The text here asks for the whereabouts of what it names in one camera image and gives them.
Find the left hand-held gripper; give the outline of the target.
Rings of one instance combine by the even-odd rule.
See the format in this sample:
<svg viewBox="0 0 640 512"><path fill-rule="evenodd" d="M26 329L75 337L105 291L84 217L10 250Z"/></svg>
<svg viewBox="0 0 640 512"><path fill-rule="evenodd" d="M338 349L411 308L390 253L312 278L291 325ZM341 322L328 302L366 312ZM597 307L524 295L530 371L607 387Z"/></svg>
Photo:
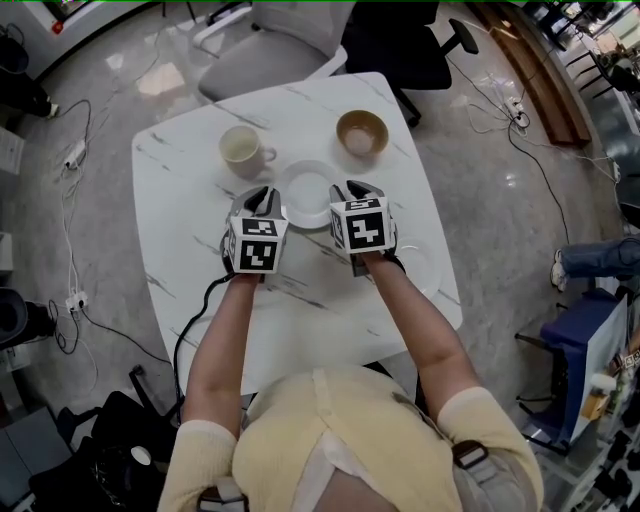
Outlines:
<svg viewBox="0 0 640 512"><path fill-rule="evenodd" d="M227 215L221 240L225 269L236 274L275 274L288 227L281 195L275 187L247 191L243 202L236 199Z"/></svg>

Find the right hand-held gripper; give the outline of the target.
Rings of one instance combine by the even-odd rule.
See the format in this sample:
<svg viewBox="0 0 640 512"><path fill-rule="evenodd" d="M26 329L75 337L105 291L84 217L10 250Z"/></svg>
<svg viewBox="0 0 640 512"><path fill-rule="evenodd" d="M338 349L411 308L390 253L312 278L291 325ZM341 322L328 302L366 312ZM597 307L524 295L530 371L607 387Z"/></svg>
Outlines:
<svg viewBox="0 0 640 512"><path fill-rule="evenodd" d="M397 228L385 193L376 186L347 180L348 200L341 188L329 187L331 236L350 259L354 277L369 274L365 253L380 253L395 261Z"/></svg>

